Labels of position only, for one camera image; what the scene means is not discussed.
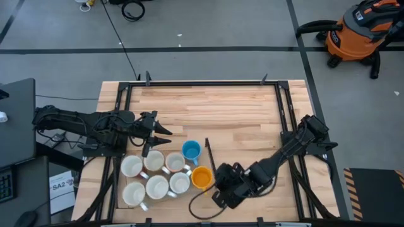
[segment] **wooden table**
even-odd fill
[[[296,119],[312,114],[312,107],[304,80],[288,81]],[[119,82],[104,82],[100,92],[97,111],[111,111],[117,96]],[[124,106],[125,95],[121,106]],[[285,94],[282,93],[286,107]],[[172,140],[170,144],[157,146],[164,154],[180,151],[184,141],[194,139],[203,146],[205,138],[210,140],[216,166],[223,162],[239,162],[247,168],[254,161],[271,156],[281,147],[282,131],[274,87],[269,86],[159,86],[135,87],[131,94],[130,111],[136,114],[158,110],[158,120],[172,136],[161,136]],[[287,114],[288,128],[292,126]],[[127,154],[140,155],[141,150],[128,143]],[[338,216],[335,196],[325,163],[312,156],[306,156],[307,172],[311,187],[331,213]],[[79,218],[94,200],[100,189],[105,158],[96,158],[82,172],[80,187],[72,219]],[[201,165],[210,166],[206,150],[200,159]],[[178,199],[152,201],[148,212],[140,207],[128,207],[121,198],[125,185],[135,178],[122,174],[118,183],[118,209],[114,212],[115,223],[144,223],[152,218],[158,223],[200,222],[187,210],[190,199],[200,192],[193,186]],[[306,217],[309,217],[306,196],[300,188]],[[202,196],[193,204],[193,211],[199,216],[211,216],[219,208],[210,196]],[[105,197],[102,217],[107,217],[109,194]],[[227,209],[213,222],[255,222],[257,217],[264,221],[297,221],[292,179],[288,163],[279,170],[276,189],[258,199],[246,199],[236,209]]]

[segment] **computer mouse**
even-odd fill
[[[38,214],[35,211],[24,212],[14,224],[14,227],[33,227]]]

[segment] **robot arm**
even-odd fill
[[[236,208],[244,199],[266,195],[268,187],[276,181],[279,167],[297,154],[305,154],[308,145],[314,143],[329,150],[337,143],[323,143],[328,128],[315,116],[306,115],[298,125],[297,132],[270,158],[253,163],[244,170],[239,163],[233,166],[223,163],[216,173],[216,191],[212,199],[219,207]]]
[[[60,110],[48,105],[35,110],[32,124],[38,131],[62,129],[68,132],[92,138],[98,146],[114,148],[118,136],[128,136],[135,146],[143,146],[142,156],[146,157],[150,147],[170,143],[169,139],[153,136],[153,132],[172,135],[156,121],[157,111],[143,112],[141,117],[134,119],[134,113],[127,110],[118,112],[79,113]],[[142,144],[135,144],[132,137],[143,140]]]

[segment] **gray floor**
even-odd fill
[[[301,25],[337,20],[360,0],[292,2]],[[0,2],[0,30],[17,3]],[[25,0],[0,50],[121,48],[100,2],[88,13],[78,6],[73,0]],[[124,20],[117,6],[107,6],[126,47],[297,46],[285,0],[154,0],[145,6],[145,17],[136,23]],[[304,44],[319,46],[313,35],[304,35]],[[382,52],[375,81],[368,78],[370,68],[356,62],[329,69],[326,53],[307,55],[331,139],[340,144],[334,150],[338,171],[404,170],[404,52]],[[138,74],[148,70],[153,79],[261,79],[266,73],[268,79],[306,78],[299,52],[156,52],[129,53],[129,58]],[[36,79],[37,94],[96,98],[102,81],[134,80],[134,74],[123,53],[0,54],[0,83],[23,78]],[[80,112],[97,106],[96,101],[37,98],[38,106],[47,104]],[[67,145],[60,149],[71,152]]]

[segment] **paper sign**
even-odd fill
[[[49,186],[50,214],[54,214],[74,206],[76,197],[74,195],[73,177],[71,176],[71,171],[50,177]]]

